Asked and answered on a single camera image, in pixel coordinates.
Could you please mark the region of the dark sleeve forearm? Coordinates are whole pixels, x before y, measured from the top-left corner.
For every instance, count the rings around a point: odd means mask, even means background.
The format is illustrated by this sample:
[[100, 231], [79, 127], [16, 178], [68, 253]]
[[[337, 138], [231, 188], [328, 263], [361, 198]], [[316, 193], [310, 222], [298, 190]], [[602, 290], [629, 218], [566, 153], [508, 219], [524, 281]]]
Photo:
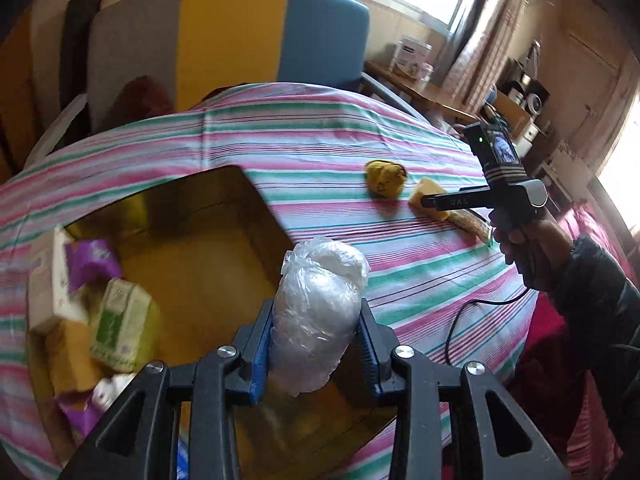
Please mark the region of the dark sleeve forearm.
[[586, 367], [617, 444], [616, 474], [639, 475], [639, 291], [617, 261], [589, 236], [563, 233], [544, 243], [554, 285], [550, 297], [584, 352]]

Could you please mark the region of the person's right hand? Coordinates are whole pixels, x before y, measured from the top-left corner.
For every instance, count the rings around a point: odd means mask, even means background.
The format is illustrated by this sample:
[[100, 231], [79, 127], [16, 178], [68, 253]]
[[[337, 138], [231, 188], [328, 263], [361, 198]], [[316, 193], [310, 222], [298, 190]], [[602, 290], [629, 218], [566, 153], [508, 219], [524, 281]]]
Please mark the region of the person's right hand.
[[504, 261], [515, 264], [524, 285], [540, 292], [554, 289], [574, 242], [550, 212], [541, 209], [532, 222], [513, 230], [506, 228], [503, 210], [491, 211], [489, 219]]

